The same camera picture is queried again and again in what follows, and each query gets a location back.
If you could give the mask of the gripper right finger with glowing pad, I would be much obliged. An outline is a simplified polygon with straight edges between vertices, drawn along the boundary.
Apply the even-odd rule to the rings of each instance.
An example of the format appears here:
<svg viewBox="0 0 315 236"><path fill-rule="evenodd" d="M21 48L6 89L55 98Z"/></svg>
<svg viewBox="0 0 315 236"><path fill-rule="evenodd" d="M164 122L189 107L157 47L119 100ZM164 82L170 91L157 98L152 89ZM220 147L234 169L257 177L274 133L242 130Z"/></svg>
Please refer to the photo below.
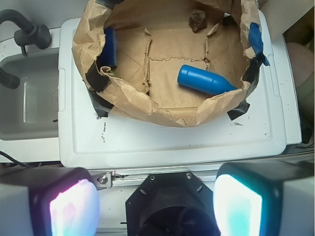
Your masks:
<svg viewBox="0 0 315 236"><path fill-rule="evenodd" d="M223 236L313 236L314 162L226 162L213 207Z"/></svg>

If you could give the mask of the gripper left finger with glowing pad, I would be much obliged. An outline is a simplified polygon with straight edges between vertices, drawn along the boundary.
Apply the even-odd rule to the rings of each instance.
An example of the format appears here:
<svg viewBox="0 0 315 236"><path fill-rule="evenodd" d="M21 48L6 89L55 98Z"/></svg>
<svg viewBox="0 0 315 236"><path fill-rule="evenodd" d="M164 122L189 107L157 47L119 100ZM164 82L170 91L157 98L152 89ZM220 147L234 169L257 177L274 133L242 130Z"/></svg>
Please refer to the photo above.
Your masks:
<svg viewBox="0 0 315 236"><path fill-rule="evenodd" d="M99 217L99 194L84 168L0 171L2 236L93 236Z"/></svg>

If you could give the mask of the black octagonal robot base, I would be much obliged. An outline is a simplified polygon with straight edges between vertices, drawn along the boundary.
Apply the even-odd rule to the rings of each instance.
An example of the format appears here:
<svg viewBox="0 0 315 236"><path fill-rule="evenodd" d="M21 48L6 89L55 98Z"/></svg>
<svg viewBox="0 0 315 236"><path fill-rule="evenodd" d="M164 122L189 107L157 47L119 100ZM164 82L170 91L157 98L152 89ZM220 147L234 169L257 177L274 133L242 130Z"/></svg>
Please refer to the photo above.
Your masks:
<svg viewBox="0 0 315 236"><path fill-rule="evenodd" d="M151 174L126 200L129 236L219 236L213 191L191 172Z"/></svg>

